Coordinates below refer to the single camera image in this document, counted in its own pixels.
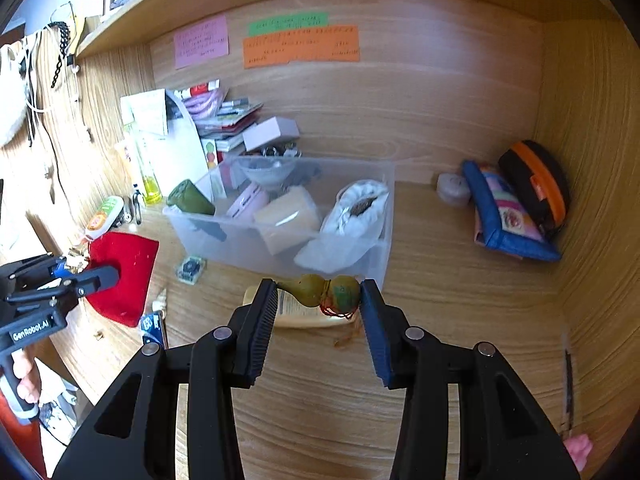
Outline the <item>right hand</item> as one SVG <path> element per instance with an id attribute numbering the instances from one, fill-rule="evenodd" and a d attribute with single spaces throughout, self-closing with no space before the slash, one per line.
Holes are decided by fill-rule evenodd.
<path id="1" fill-rule="evenodd" d="M 592 442 L 589 437 L 586 434 L 578 434 L 577 436 L 566 438 L 563 443 L 577 470 L 583 471 L 592 450 Z"/>

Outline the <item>left hand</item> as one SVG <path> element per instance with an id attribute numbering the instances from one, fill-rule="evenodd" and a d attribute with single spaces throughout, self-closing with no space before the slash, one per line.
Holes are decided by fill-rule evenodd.
<path id="1" fill-rule="evenodd" d="M 24 401 L 37 404 L 40 398 L 41 382 L 32 348 L 24 348 L 12 353 L 13 373 L 18 379 L 17 395 Z"/>

